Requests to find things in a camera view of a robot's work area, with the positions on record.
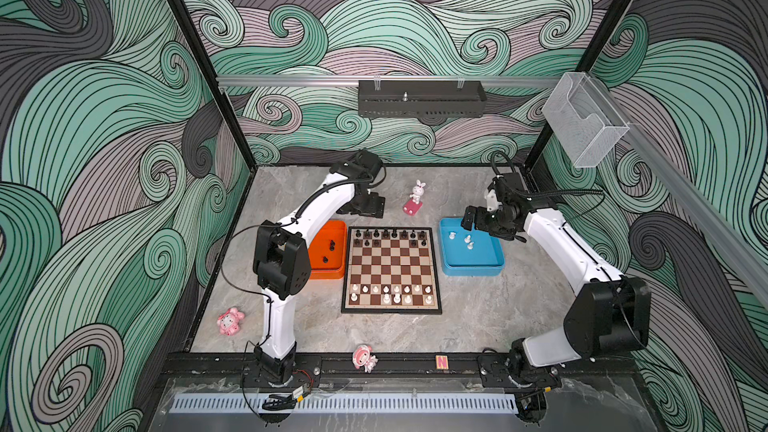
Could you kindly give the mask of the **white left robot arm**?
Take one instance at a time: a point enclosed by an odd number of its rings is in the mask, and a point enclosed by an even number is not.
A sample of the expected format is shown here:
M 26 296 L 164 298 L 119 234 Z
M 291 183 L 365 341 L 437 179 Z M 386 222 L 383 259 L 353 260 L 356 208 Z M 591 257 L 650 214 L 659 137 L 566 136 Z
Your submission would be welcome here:
M 254 354 L 269 376 L 287 381 L 297 350 L 295 297 L 309 281 L 310 246 L 336 214 L 381 218 L 386 199 L 374 192 L 384 168 L 375 154 L 361 151 L 332 165 L 320 186 L 282 219 L 257 228 L 253 272 L 262 290 L 263 333 Z

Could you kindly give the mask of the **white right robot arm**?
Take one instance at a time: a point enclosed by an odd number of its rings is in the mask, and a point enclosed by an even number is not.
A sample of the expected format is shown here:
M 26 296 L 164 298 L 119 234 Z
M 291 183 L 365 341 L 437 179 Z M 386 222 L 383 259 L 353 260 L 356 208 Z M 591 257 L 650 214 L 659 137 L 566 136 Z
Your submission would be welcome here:
M 650 286 L 601 258 L 559 210 L 500 206 L 489 211 L 469 206 L 461 226 L 503 240 L 518 240 L 524 232 L 549 255 L 574 293 L 560 327 L 514 343 L 511 356 L 516 369 L 543 369 L 647 347 Z

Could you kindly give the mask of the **blue plastic tray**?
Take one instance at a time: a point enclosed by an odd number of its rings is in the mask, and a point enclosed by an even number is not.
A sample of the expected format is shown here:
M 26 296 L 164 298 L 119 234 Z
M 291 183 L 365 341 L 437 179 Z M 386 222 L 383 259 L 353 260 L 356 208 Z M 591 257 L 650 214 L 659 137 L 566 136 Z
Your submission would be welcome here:
M 439 242 L 442 270 L 447 276 L 493 277 L 504 269 L 500 240 L 487 232 L 467 231 L 460 218 L 440 220 Z

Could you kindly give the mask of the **orange plastic tray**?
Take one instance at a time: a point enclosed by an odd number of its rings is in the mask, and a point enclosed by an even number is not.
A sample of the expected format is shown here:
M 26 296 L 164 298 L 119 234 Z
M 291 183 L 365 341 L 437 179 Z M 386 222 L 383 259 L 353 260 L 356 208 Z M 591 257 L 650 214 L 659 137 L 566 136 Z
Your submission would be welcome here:
M 311 280 L 337 280 L 345 273 L 347 224 L 328 221 L 316 234 L 310 247 Z

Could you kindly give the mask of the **clear acrylic holder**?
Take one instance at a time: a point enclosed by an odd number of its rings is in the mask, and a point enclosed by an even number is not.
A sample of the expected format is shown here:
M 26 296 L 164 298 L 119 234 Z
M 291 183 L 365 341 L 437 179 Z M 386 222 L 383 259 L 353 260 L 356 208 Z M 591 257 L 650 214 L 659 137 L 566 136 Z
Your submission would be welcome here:
M 629 131 L 628 119 L 602 81 L 564 73 L 542 112 L 572 165 L 595 168 Z

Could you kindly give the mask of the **pink melody figurine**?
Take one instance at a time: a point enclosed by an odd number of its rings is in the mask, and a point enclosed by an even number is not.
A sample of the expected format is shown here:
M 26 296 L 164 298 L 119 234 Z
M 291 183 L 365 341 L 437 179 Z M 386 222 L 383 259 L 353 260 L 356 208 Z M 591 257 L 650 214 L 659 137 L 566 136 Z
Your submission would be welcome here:
M 353 352 L 352 363 L 357 370 L 371 373 L 378 363 L 378 358 L 369 345 L 363 344 L 359 345 Z

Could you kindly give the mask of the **red letter block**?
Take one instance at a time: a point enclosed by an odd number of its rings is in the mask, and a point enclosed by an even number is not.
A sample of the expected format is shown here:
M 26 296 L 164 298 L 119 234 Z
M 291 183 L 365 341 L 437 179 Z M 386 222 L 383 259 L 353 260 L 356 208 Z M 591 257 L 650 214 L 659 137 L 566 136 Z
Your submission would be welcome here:
M 448 370 L 450 368 L 448 356 L 447 355 L 436 355 L 435 356 L 435 367 L 436 367 L 437 370 Z

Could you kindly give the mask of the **pink kitty figurine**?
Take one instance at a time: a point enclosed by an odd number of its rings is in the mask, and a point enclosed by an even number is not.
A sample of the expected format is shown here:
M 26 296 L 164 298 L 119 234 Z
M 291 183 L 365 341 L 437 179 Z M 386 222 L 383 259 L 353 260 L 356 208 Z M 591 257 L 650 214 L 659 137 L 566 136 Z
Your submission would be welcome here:
M 236 307 L 229 308 L 217 319 L 219 332 L 223 335 L 233 336 L 240 331 L 240 322 L 246 314 Z

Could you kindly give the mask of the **black wall shelf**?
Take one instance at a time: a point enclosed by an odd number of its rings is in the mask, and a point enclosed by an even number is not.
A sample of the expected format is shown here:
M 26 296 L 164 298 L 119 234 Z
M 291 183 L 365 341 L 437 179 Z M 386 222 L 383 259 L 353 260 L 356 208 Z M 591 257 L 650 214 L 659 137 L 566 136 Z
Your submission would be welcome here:
M 482 83 L 360 81 L 358 112 L 366 118 L 416 118 L 427 123 L 481 117 L 488 98 Z

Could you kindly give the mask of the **aluminium rail back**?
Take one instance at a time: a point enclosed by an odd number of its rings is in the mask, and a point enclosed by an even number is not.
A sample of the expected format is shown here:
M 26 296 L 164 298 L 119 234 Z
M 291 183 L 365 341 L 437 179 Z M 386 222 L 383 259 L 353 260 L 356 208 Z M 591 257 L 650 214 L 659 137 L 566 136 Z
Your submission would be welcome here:
M 218 75 L 220 87 L 356 87 L 360 81 L 372 81 L 376 84 L 390 82 L 451 82 L 463 85 L 467 81 L 479 81 L 490 88 L 553 88 L 560 77 L 525 77 L 525 76 L 381 76 L 381 75 Z

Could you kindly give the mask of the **aluminium rail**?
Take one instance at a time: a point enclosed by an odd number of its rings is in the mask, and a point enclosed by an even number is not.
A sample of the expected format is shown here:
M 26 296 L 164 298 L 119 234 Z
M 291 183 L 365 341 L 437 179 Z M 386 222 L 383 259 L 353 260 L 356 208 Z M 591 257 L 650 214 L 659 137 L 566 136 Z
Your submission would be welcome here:
M 372 81 L 376 84 L 390 82 L 451 82 L 463 85 L 467 81 L 479 81 L 490 88 L 553 88 L 560 77 L 525 77 L 525 76 L 381 76 L 381 75 L 218 75 L 220 87 L 356 87 L 360 81 Z
M 767 307 L 767 267 L 760 256 L 641 128 L 631 124 L 625 137 L 670 195 L 686 210 L 726 265 Z

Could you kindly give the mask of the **aluminium rail right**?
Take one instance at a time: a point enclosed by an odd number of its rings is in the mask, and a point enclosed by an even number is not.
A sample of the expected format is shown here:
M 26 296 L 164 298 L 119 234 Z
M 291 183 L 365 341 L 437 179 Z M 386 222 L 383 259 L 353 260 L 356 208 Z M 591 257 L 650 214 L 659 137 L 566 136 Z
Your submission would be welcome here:
M 726 265 L 767 307 L 767 267 L 760 256 L 641 128 L 631 124 L 625 137 L 670 195 L 686 210 Z

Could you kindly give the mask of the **black frame post left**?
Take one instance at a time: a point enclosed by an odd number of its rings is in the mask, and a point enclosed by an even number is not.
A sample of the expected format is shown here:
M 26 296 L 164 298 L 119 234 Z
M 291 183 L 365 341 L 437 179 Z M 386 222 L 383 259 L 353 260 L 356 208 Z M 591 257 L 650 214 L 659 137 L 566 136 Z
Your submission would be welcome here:
M 245 160 L 248 170 L 251 174 L 255 174 L 258 169 L 256 161 L 239 125 L 238 117 L 235 114 L 232 103 L 228 96 L 221 91 L 218 85 L 217 74 L 210 57 L 205 51 L 203 42 L 194 26 L 191 14 L 187 9 L 184 0 L 166 0 L 166 3 L 180 27 L 182 36 L 191 49 L 191 54 L 195 63 L 202 74 L 208 90 L 212 94 L 213 101 L 216 104 L 224 123 L 227 125 L 233 136 L 235 145 Z

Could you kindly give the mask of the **black frame post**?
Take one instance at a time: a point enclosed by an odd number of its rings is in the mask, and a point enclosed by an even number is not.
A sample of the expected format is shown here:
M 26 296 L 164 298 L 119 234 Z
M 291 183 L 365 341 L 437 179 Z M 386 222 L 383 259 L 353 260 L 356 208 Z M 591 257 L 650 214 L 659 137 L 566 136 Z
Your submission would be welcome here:
M 208 90 L 212 94 L 213 101 L 216 104 L 224 123 L 227 125 L 233 136 L 235 145 L 245 160 L 248 170 L 251 174 L 255 174 L 258 169 L 256 161 L 239 125 L 238 117 L 235 114 L 232 103 L 228 96 L 221 91 L 218 85 L 217 74 L 210 57 L 205 51 L 203 42 L 194 26 L 191 14 L 187 9 L 184 0 L 166 0 L 166 3 L 180 27 L 182 36 L 191 49 L 191 54 L 195 63 L 202 74 Z
M 577 64 L 576 72 L 589 72 L 592 70 L 604 47 L 626 14 L 631 2 L 632 0 L 612 0 L 610 2 L 606 15 Z M 523 168 L 527 172 L 531 172 L 537 165 L 552 136 L 553 130 L 547 123 L 544 125 L 523 163 Z

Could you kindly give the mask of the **black frame post right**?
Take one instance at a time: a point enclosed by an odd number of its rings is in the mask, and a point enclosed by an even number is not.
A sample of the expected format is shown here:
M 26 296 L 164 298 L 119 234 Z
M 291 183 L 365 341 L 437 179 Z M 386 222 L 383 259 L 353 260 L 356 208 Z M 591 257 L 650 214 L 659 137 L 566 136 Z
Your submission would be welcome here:
M 604 47 L 626 14 L 631 2 L 632 0 L 612 0 L 610 2 L 606 15 L 577 64 L 576 72 L 589 72 L 592 70 Z M 523 168 L 527 172 L 531 172 L 537 165 L 552 136 L 553 130 L 547 123 L 544 125 L 523 163 Z

